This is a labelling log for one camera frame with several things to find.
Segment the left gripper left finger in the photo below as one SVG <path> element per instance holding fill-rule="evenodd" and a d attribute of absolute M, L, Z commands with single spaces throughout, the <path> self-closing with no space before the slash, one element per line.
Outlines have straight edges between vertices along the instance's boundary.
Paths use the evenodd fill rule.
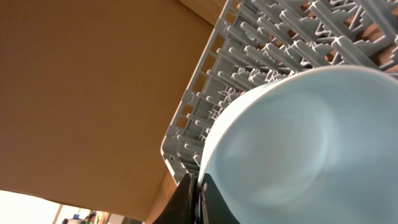
<path fill-rule="evenodd" d="M 197 176 L 187 173 L 153 224 L 195 224 Z"/>

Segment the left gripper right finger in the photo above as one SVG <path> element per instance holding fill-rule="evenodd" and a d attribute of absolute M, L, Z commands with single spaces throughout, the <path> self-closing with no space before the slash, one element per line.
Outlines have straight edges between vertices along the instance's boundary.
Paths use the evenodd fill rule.
<path fill-rule="evenodd" d="M 210 174 L 205 174 L 200 189 L 202 224 L 239 224 Z"/>

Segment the light blue bowl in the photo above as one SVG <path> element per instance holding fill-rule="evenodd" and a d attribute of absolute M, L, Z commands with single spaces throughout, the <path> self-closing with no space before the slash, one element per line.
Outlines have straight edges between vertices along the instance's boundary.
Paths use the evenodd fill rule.
<path fill-rule="evenodd" d="M 329 66 L 243 93 L 206 138 L 206 177 L 240 223 L 396 223 L 397 80 Z"/>

